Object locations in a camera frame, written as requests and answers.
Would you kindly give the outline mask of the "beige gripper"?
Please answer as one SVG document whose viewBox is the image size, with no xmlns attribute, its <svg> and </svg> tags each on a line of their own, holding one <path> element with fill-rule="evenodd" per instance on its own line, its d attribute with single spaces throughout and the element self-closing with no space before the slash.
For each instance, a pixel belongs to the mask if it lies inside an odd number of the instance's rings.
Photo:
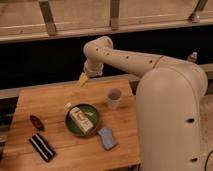
<svg viewBox="0 0 213 171">
<path fill-rule="evenodd" d="M 104 65 L 100 62 L 92 62 L 87 60 L 84 63 L 84 72 L 81 73 L 78 86 L 83 87 L 89 80 L 89 77 L 101 76 L 103 74 Z"/>
</svg>

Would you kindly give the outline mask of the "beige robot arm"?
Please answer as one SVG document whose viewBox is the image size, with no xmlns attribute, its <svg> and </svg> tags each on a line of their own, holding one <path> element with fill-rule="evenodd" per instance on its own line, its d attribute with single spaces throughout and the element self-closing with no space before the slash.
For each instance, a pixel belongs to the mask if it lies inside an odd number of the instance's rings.
<svg viewBox="0 0 213 171">
<path fill-rule="evenodd" d="M 102 36 L 83 47 L 84 72 L 102 74 L 105 64 L 140 78 L 136 121 L 142 171 L 202 171 L 200 100 L 205 71 L 195 63 L 164 55 L 116 50 Z"/>
</svg>

